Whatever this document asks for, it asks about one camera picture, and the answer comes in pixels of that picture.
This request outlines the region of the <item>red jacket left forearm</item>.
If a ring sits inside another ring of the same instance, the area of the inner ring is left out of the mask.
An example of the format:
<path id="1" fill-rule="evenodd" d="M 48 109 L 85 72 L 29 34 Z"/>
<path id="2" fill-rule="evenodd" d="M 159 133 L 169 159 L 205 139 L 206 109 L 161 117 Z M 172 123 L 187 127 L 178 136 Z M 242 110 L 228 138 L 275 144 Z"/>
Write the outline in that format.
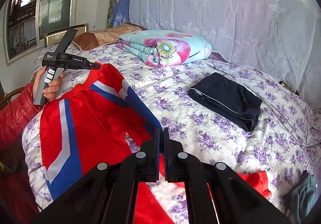
<path id="1" fill-rule="evenodd" d="M 9 149 L 29 121 L 43 109 L 43 106 L 33 104 L 33 86 L 33 82 L 27 84 L 19 96 L 1 110 L 1 151 Z"/>

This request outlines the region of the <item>person's left hand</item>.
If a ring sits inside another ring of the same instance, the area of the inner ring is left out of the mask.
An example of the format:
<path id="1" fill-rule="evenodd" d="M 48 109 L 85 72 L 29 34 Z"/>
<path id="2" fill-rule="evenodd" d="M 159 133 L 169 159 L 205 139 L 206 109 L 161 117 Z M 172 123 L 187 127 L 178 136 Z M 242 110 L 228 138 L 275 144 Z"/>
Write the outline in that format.
<path id="1" fill-rule="evenodd" d="M 39 86 L 40 78 L 41 76 L 46 72 L 46 66 L 40 68 L 37 71 L 37 74 L 35 75 L 35 81 L 33 85 L 33 99 L 36 97 L 37 89 Z M 60 88 L 60 85 L 62 83 L 62 79 L 65 77 L 65 73 L 62 72 L 58 78 L 55 80 L 52 80 L 49 84 L 48 87 L 46 87 L 43 90 L 43 95 L 45 98 L 47 98 L 48 102 L 53 101 L 56 98 L 56 94 Z"/>

